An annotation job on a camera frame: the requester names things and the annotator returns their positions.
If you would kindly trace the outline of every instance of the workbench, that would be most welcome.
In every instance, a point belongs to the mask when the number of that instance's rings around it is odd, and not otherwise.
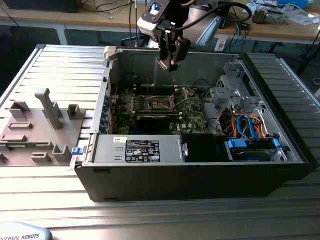
[[[86,109],[89,130],[104,70],[104,48],[39,45],[0,99],[0,128],[13,101],[41,108],[49,88],[60,108]],[[68,166],[0,167],[0,222],[48,228],[56,240],[301,239],[320,236],[320,171],[287,182],[267,198],[93,202]]]
[[[109,3],[108,0],[96,0],[96,5]],[[246,4],[248,0],[237,0],[239,3]],[[112,9],[126,4],[127,1],[119,0],[115,4],[110,4],[101,8],[101,10]],[[33,28],[49,28],[57,31],[60,44],[68,45],[65,35],[65,30],[83,30],[83,31],[100,31],[100,32],[129,32],[129,7],[121,7],[112,11],[113,19],[102,15],[101,13],[88,12],[82,8],[78,13],[62,13],[50,11],[35,11],[35,10],[11,10],[1,0],[1,4],[5,11],[22,27]],[[141,16],[145,4],[138,3],[138,17]],[[93,1],[89,1],[86,8],[94,11]],[[307,12],[319,12],[320,7],[309,4]],[[132,32],[135,33],[136,20],[135,14],[132,14]],[[247,40],[264,41],[275,43],[294,43],[294,44],[312,44],[318,34],[318,24],[303,26],[289,19],[285,19],[282,25],[266,23],[258,25],[248,21],[251,24],[251,29],[247,36]],[[15,26],[16,24],[0,9],[0,25]],[[215,50],[221,51],[226,40],[231,39],[236,33],[236,29],[232,24],[229,24],[225,29],[219,29],[215,38],[218,38],[218,43]]]

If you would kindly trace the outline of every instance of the barcode sticker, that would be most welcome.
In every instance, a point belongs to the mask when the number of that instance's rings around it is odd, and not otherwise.
[[[116,136],[113,138],[113,142],[117,144],[125,144],[127,142],[127,137],[124,136]]]

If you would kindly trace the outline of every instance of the power supply label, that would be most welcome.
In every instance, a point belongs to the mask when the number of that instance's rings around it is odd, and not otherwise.
[[[127,140],[125,161],[127,163],[160,163],[159,140]]]

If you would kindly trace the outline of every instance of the blue tab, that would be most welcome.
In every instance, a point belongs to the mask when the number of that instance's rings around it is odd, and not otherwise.
[[[276,148],[280,148],[280,142],[279,142],[278,139],[274,139],[274,140],[273,140],[273,144],[274,144],[274,146],[275,146]]]
[[[72,155],[83,155],[84,149],[82,147],[73,147],[71,151]]]
[[[244,139],[236,139],[236,138],[233,138],[233,139],[230,139],[228,141],[228,146],[230,149],[232,148],[235,148],[235,149],[239,149],[239,148],[242,148],[242,149],[246,149],[248,146],[247,146],[247,143]]]

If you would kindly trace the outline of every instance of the slotted metal surface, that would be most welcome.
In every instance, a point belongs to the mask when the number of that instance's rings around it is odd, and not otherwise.
[[[300,136],[320,163],[320,103],[291,68],[273,54],[249,53]]]
[[[61,108],[74,102],[87,110],[78,142],[79,146],[86,145],[100,86],[97,79],[102,77],[101,73],[92,72],[104,68],[103,51],[102,47],[51,45],[36,50],[4,100],[0,127],[4,127],[11,116],[8,108],[13,98],[17,95],[28,98],[38,87],[48,86],[52,100],[57,100]],[[59,53],[63,53],[63,57],[56,57]],[[82,54],[98,54],[98,57],[83,58]],[[41,73],[39,70],[35,73],[35,68],[42,68]],[[82,73],[86,76],[77,79],[69,73],[68,79],[53,80],[53,69],[60,71],[59,74],[68,74],[66,68],[88,69],[88,74]],[[30,71],[42,75],[33,78],[35,75],[30,75]],[[81,95],[82,99],[77,101],[70,95]],[[32,108],[42,108],[37,99],[24,100]],[[302,125],[303,121],[297,119],[294,123]],[[320,143],[318,138],[306,141],[311,147]],[[292,240],[303,237],[313,240],[320,237],[320,171],[302,181],[286,183],[267,198],[96,203],[89,199],[69,167],[0,167],[0,202],[0,222],[25,222],[48,228],[55,240]]]

